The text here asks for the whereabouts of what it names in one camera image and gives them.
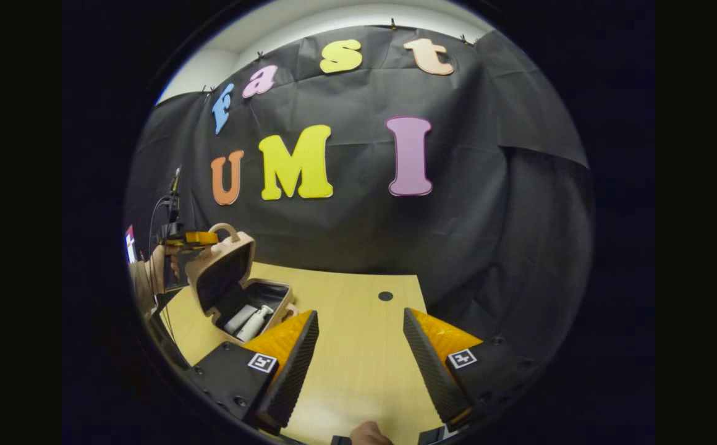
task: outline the black fabric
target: black fabric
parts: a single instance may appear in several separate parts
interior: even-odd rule
[[[449,76],[416,66],[403,43],[443,45]],[[320,51],[362,44],[353,71],[323,74]],[[274,64],[267,93],[243,99],[249,77]],[[215,134],[211,109],[234,84],[229,118]],[[384,122],[416,116],[426,136],[425,197],[389,194],[392,134]],[[279,135],[293,150],[301,131],[325,124],[332,197],[263,200],[257,148]],[[218,205],[213,159],[245,152],[240,195]],[[468,332],[501,333],[521,355],[550,358],[582,298],[593,242],[587,160],[570,116],[537,67],[498,32],[474,46],[423,29],[345,28],[289,43],[250,63],[212,94],[158,105],[138,144],[126,224],[145,239],[152,204],[175,168],[188,227],[228,222],[257,241],[255,260],[340,273],[415,274],[428,311]],[[229,189],[229,164],[223,188]]]

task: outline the beige case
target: beige case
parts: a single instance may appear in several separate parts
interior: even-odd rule
[[[292,316],[297,315],[299,310],[293,304],[295,299],[292,289],[286,282],[270,281],[270,279],[248,279],[248,276],[251,275],[252,263],[254,262],[254,239],[245,232],[235,231],[231,225],[223,222],[212,226],[209,231],[214,232],[219,229],[228,231],[229,237],[226,237],[225,240],[216,245],[212,245],[211,248],[207,248],[200,256],[194,260],[190,260],[185,266],[185,273],[189,277],[191,290],[200,302],[200,306],[205,315],[208,317],[212,316],[211,320],[213,324],[215,324],[218,329],[224,331],[223,324],[225,324],[226,321],[224,321],[223,318],[225,318],[232,309],[237,312],[237,310],[243,307],[248,298],[246,290],[249,287],[260,290],[263,288],[272,289],[274,291],[274,298],[282,298],[268,323],[265,324],[265,327],[263,327],[257,335],[281,323],[282,319],[285,318],[288,313]],[[210,270],[214,265],[218,265],[218,267]],[[202,281],[203,276],[206,277],[206,281],[208,281],[207,284]],[[214,292],[208,287],[209,282],[213,281],[212,277],[216,278],[214,282],[217,282],[220,289],[226,288],[228,290],[229,295],[220,295],[220,292]],[[230,282],[224,284],[224,278],[236,279],[239,288]],[[226,331],[224,331],[224,333],[229,338],[229,341],[243,344],[242,341],[237,340],[236,337],[229,335]]]

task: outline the white wall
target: white wall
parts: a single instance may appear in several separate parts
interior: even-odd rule
[[[492,31],[479,16],[446,0],[396,0],[420,6],[369,3],[327,9],[364,0],[277,0],[232,23],[189,59],[169,82],[158,101],[181,93],[215,87],[257,58],[312,34],[361,25],[425,28],[474,42]]]
[[[206,85],[209,90],[217,87],[229,74],[232,74],[237,54],[221,49],[203,48],[189,59],[175,74],[172,81],[158,98],[158,102],[177,96],[177,94],[202,91]]]
[[[460,34],[465,34],[469,42],[485,36],[492,29],[491,25],[482,29],[441,12],[414,6],[379,4],[346,6],[313,14],[251,43],[237,57],[234,71],[240,70],[256,59],[257,51],[270,53],[287,43],[331,29],[359,25],[390,25],[392,17],[396,25],[430,29],[456,38],[460,38]]]

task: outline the human hand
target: human hand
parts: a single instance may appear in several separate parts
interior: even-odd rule
[[[374,420],[367,420],[351,431],[350,441],[353,445],[394,445],[388,437],[381,434],[381,429]]]
[[[150,259],[144,262],[147,278],[150,279],[152,285],[152,293],[162,294],[164,291],[164,256],[172,256],[172,271],[175,277],[180,277],[180,270],[177,265],[177,252],[179,247],[168,245],[158,245],[153,250]]]

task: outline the wooden table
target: wooden table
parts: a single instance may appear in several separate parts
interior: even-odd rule
[[[395,445],[414,444],[438,419],[403,335],[403,309],[426,312],[416,276],[321,273],[254,263],[252,278],[288,282],[302,312],[317,310],[320,336],[287,428],[282,434],[329,445],[375,420]],[[390,301],[378,294],[389,291]],[[189,363],[226,340],[205,318],[189,287],[169,303],[172,330]]]

